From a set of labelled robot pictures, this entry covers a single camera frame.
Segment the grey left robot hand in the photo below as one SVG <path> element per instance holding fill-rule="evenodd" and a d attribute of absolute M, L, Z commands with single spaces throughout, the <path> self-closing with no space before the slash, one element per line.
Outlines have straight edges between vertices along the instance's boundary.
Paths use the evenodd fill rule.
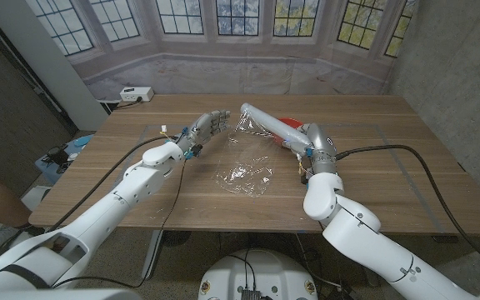
<path fill-rule="evenodd" d="M 214 110 L 204 113 L 192 125 L 184 129 L 176 144 L 188 156 L 198 157 L 203 145 L 211 138 L 230 128 L 229 110 Z"/>

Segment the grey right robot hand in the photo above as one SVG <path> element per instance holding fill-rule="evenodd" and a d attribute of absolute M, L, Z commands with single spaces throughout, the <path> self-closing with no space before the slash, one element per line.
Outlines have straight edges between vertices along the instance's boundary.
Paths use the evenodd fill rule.
<path fill-rule="evenodd" d="M 336 148 L 329 136 L 316 124 L 305 123 L 296 127 L 296 130 L 305 135 L 310 143 L 292 142 L 292 151 L 300 157 L 307 155 L 307 150 L 312 150 L 310 162 L 312 173 L 337 173 Z"/>

